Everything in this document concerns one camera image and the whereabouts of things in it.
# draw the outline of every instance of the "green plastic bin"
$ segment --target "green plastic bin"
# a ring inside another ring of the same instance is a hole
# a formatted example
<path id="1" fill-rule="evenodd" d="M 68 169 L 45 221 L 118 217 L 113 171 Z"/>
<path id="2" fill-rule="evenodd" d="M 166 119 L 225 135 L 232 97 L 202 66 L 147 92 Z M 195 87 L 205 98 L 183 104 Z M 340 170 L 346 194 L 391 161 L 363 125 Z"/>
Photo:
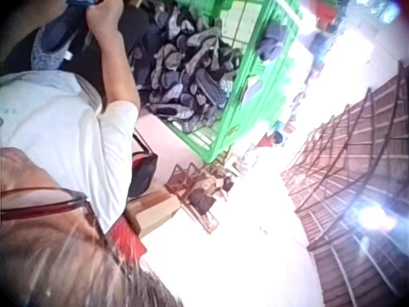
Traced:
<path id="1" fill-rule="evenodd" d="M 283 0 L 300 15 L 298 0 Z M 213 127 L 203 127 L 185 134 L 178 122 L 167 122 L 177 134 L 205 162 L 212 162 L 221 152 L 248 132 L 264 118 L 278 118 L 285 103 L 285 76 L 289 69 L 288 50 L 294 42 L 298 26 L 275 0 L 179 0 L 180 4 L 193 5 L 208 17 L 219 16 L 223 20 L 222 39 L 233 48 L 241 48 L 243 60 L 233 92 L 221 121 Z M 280 57 L 264 65 L 256 52 L 256 45 L 271 20 L 279 20 L 288 29 L 288 39 Z M 251 101 L 241 104 L 243 89 L 248 78 L 255 75 L 263 81 L 263 87 Z"/>

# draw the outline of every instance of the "black bag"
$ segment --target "black bag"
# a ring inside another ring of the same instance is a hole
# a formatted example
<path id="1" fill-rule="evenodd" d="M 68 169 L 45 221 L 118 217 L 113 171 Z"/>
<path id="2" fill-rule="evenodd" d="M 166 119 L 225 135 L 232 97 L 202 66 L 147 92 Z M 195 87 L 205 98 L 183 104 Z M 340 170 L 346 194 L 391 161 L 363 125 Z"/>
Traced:
<path id="1" fill-rule="evenodd" d="M 134 139 L 143 151 L 132 154 L 132 179 L 128 197 L 138 197 L 149 189 L 158 164 L 158 155 L 153 153 L 141 135 L 138 137 L 134 133 Z"/>

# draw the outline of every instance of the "light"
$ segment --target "light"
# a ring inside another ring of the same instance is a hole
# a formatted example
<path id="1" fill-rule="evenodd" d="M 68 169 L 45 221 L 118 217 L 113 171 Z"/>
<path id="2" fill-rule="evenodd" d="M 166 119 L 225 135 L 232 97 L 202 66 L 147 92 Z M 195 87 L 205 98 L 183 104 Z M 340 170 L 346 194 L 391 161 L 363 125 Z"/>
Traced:
<path id="1" fill-rule="evenodd" d="M 367 229 L 379 229 L 387 223 L 387 216 L 381 207 L 365 207 L 358 214 L 359 223 Z"/>

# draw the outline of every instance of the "floor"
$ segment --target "floor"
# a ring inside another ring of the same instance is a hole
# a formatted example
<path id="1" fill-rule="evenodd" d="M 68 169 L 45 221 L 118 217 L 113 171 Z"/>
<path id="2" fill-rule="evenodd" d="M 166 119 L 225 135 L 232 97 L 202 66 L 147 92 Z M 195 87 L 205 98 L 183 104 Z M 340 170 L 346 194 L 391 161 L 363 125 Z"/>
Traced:
<path id="1" fill-rule="evenodd" d="M 185 306 L 323 306 L 307 238 L 276 168 L 264 152 L 212 213 L 211 234 L 179 210 L 142 239 L 144 264 Z"/>

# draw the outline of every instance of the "eyeglasses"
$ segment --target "eyeglasses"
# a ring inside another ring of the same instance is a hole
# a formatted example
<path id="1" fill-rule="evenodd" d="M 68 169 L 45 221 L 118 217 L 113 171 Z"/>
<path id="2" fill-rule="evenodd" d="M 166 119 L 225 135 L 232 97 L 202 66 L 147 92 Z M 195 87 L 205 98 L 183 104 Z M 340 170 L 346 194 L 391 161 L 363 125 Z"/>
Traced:
<path id="1" fill-rule="evenodd" d="M 30 187 L 2 192 L 1 203 L 1 221 L 31 219 L 62 214 L 79 208 L 85 209 L 84 217 L 98 235 L 96 243 L 112 253 L 112 257 L 125 273 L 118 250 L 110 244 L 103 233 L 91 203 L 84 193 L 63 188 Z"/>

